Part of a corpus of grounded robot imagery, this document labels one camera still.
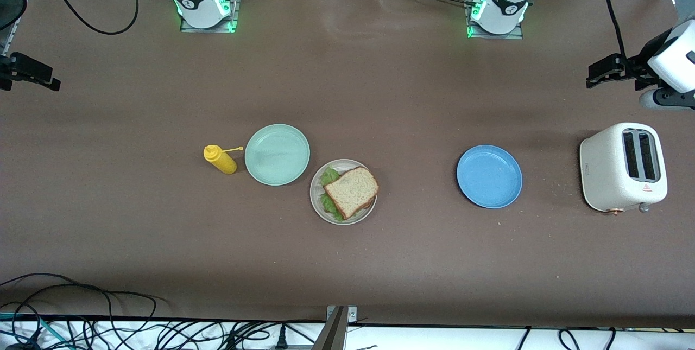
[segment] light green plate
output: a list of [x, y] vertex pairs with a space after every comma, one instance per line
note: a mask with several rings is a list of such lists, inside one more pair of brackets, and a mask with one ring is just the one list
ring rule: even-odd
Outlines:
[[244, 151], [244, 162], [258, 182], [281, 186], [302, 175], [310, 153], [302, 132], [278, 123], [258, 130], [251, 137]]

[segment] yellow squeeze bottle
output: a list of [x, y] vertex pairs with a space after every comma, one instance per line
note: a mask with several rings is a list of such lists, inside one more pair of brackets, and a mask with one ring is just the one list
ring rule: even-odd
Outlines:
[[233, 150], [244, 150], [244, 147], [222, 150], [218, 145], [207, 145], [203, 150], [203, 156], [205, 160], [211, 162], [213, 166], [217, 167], [225, 174], [231, 175], [236, 171], [236, 162], [229, 157], [226, 152], [231, 152]]

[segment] toaster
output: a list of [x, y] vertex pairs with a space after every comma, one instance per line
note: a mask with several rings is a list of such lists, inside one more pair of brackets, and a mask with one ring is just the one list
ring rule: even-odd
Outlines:
[[579, 161], [586, 203], [601, 212], [646, 213], [668, 192], [661, 142], [647, 125], [618, 123], [596, 133], [583, 140]]

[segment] metal post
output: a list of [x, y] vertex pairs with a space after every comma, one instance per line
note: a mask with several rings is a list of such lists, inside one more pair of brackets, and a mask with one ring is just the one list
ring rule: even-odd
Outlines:
[[311, 350], [344, 350], [349, 317], [347, 306], [334, 308]]

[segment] bread crust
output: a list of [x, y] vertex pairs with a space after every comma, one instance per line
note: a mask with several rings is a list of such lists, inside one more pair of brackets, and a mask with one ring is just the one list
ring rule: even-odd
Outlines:
[[[372, 177], [374, 177], [374, 174], [372, 174], [372, 172], [371, 172], [370, 170], [368, 170], [367, 168], [365, 168], [365, 167], [355, 167], [354, 169], [347, 170], [347, 171], [345, 172], [345, 174], [347, 174], [348, 172], [351, 172], [352, 170], [356, 170], [356, 169], [366, 169], [367, 171], [369, 171], [369, 174], [371, 174]], [[338, 179], [333, 180], [333, 182], [330, 182], [329, 184], [326, 184], [325, 186], [323, 186], [323, 188], [324, 188], [323, 190], [326, 192], [326, 194], [328, 194], [329, 197], [331, 197], [331, 199], [333, 200], [333, 203], [335, 203], [336, 200], [335, 200], [335, 199], [333, 198], [333, 196], [331, 195], [331, 192], [329, 192], [325, 187], [330, 186], [331, 184], [334, 184], [335, 182], [338, 182], [338, 180], [340, 180], [340, 177], [339, 177]], [[353, 212], [352, 216], [354, 216], [354, 215], [355, 215], [357, 212], [359, 212], [360, 210], [362, 210], [362, 209], [367, 209], [367, 207], [372, 206], [372, 203], [374, 202], [374, 198], [375, 198], [377, 195], [379, 195], [379, 191], [380, 191], [380, 189], [381, 189], [381, 186], [379, 185], [379, 181], [378, 181], [375, 177], [374, 177], [374, 182], [377, 184], [377, 192], [374, 193], [374, 196], [372, 196], [372, 199], [370, 199], [367, 203], [365, 203], [363, 206], [360, 206], [360, 207], [358, 207], [357, 209], [355, 209], [355, 211]], [[345, 215], [345, 212], [343, 212], [342, 207], [338, 206], [338, 204], [336, 204], [336, 209], [338, 209], [338, 211], [340, 212], [340, 214], [343, 215], [343, 219], [346, 219], [346, 220], [347, 220], [347, 219], [349, 219], [350, 217], [352, 217], [352, 216], [348, 217], [347, 215]]]

